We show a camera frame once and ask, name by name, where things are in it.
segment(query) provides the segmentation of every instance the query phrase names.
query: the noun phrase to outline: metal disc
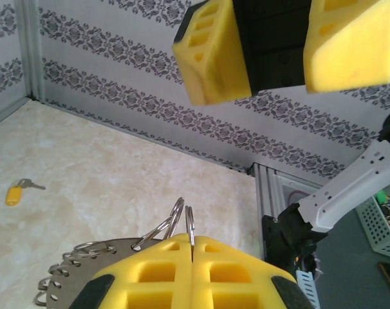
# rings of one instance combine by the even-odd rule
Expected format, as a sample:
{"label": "metal disc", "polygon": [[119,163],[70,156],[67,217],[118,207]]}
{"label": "metal disc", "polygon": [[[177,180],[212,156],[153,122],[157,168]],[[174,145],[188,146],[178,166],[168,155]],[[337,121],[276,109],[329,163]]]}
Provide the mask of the metal disc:
{"label": "metal disc", "polygon": [[[116,253],[77,259],[80,262],[78,265],[72,264],[69,260],[63,261],[60,265],[67,265],[64,268],[65,274],[54,274],[50,279],[46,292],[47,309],[68,309],[86,283],[99,270],[138,253],[131,249],[131,245],[139,240],[140,238],[122,238],[97,243],[89,246],[88,249],[100,250],[109,245],[115,247]],[[159,242],[161,242],[159,239],[149,240],[142,245],[141,251]]]}

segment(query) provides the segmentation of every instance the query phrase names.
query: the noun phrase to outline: damask wallpaper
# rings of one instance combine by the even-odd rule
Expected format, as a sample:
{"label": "damask wallpaper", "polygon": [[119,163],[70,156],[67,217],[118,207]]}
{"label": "damask wallpaper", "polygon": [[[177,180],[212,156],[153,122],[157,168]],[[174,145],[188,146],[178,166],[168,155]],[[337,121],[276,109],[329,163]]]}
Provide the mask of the damask wallpaper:
{"label": "damask wallpaper", "polygon": [[14,1],[0,0],[0,112],[25,95]]}
{"label": "damask wallpaper", "polygon": [[40,0],[41,100],[229,168],[259,162],[319,184],[377,137],[390,85],[316,95],[301,86],[192,106],[171,51],[189,5]]}

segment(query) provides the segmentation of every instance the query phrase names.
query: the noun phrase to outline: yellow foam pad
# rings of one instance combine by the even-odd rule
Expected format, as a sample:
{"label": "yellow foam pad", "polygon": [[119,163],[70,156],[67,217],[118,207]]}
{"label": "yellow foam pad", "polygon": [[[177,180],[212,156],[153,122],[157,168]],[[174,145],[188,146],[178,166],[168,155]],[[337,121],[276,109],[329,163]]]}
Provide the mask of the yellow foam pad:
{"label": "yellow foam pad", "polygon": [[284,270],[196,236],[194,261],[187,234],[162,241],[110,265],[95,278],[115,280],[99,309],[285,309],[271,278],[295,282]]}
{"label": "yellow foam pad", "polygon": [[251,96],[232,0],[210,0],[197,9],[172,50],[192,104]]}
{"label": "yellow foam pad", "polygon": [[390,0],[314,0],[304,48],[309,92],[390,82]]}

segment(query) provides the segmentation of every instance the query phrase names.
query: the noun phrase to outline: gray table surface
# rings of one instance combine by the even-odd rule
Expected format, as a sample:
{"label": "gray table surface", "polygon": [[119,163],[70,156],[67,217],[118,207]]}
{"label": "gray table surface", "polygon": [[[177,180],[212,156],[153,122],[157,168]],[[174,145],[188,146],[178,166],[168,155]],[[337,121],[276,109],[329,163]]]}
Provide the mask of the gray table surface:
{"label": "gray table surface", "polygon": [[390,309],[390,286],[377,266],[390,257],[372,251],[355,211],[318,244],[317,255],[325,273],[316,281],[322,309]]}

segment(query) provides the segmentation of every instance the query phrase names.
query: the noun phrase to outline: yellow key tag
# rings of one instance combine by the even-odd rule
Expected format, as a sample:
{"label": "yellow key tag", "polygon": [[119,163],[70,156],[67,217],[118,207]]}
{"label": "yellow key tag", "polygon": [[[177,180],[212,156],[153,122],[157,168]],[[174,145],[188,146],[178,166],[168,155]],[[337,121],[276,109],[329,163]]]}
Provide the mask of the yellow key tag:
{"label": "yellow key tag", "polygon": [[22,188],[16,185],[9,188],[5,203],[7,206],[16,206],[21,200]]}

